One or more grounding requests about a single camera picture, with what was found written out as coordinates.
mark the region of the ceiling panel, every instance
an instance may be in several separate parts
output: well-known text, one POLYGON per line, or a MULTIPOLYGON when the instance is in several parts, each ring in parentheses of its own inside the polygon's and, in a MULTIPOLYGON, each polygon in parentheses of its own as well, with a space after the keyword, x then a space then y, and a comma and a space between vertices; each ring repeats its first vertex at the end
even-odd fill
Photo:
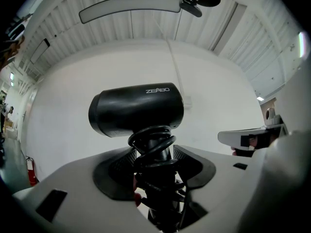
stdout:
MULTIPOLYGON (((82 24, 79 12, 104 0, 58 0, 40 10, 40 20, 31 22, 35 31, 27 36, 28 44, 21 58, 21 69, 38 80, 50 67, 84 49, 114 40, 130 38, 162 38, 195 44, 213 50, 235 12, 234 0, 222 0, 213 8, 199 6, 203 16, 186 11, 130 11, 98 18, 82 24), (26 60, 40 42, 47 38, 50 47, 35 65, 26 60)), ((298 26, 280 0, 262 0, 281 48, 289 46, 298 34, 298 26)), ((253 12, 246 9, 220 56, 239 65, 256 93, 269 94, 284 84, 282 61, 266 28, 253 12)))
POLYGON ((161 38, 161 30, 170 39, 211 49, 236 6, 233 0, 222 0, 215 8, 201 7, 202 18, 196 18, 186 11, 172 13, 139 10, 120 12, 82 24, 79 12, 101 1, 62 0, 49 8, 50 12, 37 26, 25 51, 25 55, 30 58, 44 38, 51 45, 39 58, 40 65, 35 66, 34 73, 44 73, 70 55, 105 42, 129 38, 161 38))

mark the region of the fire extinguisher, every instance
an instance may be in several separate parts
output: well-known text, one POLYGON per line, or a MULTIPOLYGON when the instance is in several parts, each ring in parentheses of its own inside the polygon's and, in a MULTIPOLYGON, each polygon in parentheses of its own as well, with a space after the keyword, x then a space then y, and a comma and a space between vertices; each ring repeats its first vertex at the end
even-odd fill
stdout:
POLYGON ((26 163, 30 185, 34 186, 37 184, 37 178, 35 176, 35 162, 33 158, 27 156, 26 163))

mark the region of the curved light fixture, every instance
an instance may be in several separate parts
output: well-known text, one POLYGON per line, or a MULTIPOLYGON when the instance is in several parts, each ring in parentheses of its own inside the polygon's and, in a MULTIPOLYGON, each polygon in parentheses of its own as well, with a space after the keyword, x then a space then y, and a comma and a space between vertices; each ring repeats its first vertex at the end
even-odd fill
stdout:
POLYGON ((81 22, 87 23, 99 17, 129 10, 163 10, 180 12, 181 0, 105 0, 79 12, 81 22))
POLYGON ((46 49, 48 49, 50 46, 49 41, 45 38, 43 41, 39 44, 39 46, 36 48, 34 53, 32 54, 30 61, 31 63, 36 63, 36 61, 40 58, 40 56, 45 52, 46 49))
POLYGON ((305 38, 304 38, 304 34, 302 32, 299 33, 299 48, 300 48, 299 58, 301 58, 306 53, 305 38))

